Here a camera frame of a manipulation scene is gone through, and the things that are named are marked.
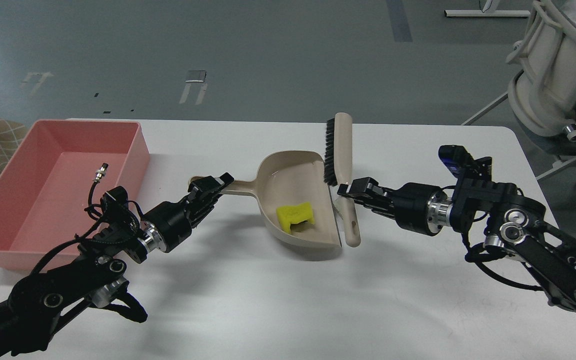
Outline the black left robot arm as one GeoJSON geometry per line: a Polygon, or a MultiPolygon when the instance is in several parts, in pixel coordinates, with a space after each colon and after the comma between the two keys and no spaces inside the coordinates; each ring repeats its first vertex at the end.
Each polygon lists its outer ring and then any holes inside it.
{"type": "Polygon", "coordinates": [[[162,202],[148,212],[139,206],[130,210],[122,186],[89,203],[86,211],[94,221],[89,230],[48,251],[0,303],[0,357],[45,351],[54,335],[86,309],[145,322],[148,314],[128,291],[127,264],[119,253],[142,264],[152,251],[173,251],[233,182],[227,172],[197,178],[178,202],[162,202]]]}

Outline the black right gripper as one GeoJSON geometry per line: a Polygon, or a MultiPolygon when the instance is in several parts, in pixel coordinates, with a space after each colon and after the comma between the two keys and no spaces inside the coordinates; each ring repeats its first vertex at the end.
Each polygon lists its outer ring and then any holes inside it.
{"type": "Polygon", "coordinates": [[[442,225],[435,222],[433,207],[448,199],[441,187],[421,183],[406,183],[399,189],[382,187],[372,177],[355,178],[349,184],[339,184],[337,194],[371,212],[394,218],[404,229],[426,236],[439,234],[442,225]]]}

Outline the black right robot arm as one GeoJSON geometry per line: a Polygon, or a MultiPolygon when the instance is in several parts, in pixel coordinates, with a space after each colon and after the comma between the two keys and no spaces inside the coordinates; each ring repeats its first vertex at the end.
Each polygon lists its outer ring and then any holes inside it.
{"type": "Polygon", "coordinates": [[[460,145],[442,145],[438,157],[456,179],[451,195],[414,182],[391,189],[371,177],[341,184],[337,193],[408,231],[434,236],[451,228],[462,237],[466,262],[576,313],[576,238],[546,222],[546,207],[516,184],[494,182],[491,157],[474,159],[460,145]]]}

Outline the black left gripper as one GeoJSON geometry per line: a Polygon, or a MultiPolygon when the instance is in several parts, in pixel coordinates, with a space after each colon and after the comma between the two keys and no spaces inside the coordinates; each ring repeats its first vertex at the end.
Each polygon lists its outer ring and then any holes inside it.
{"type": "Polygon", "coordinates": [[[142,221],[149,223],[158,232],[157,248],[170,253],[183,243],[214,210],[221,192],[234,182],[230,173],[218,177],[193,177],[189,181],[187,200],[162,202],[146,212],[142,221]]]}

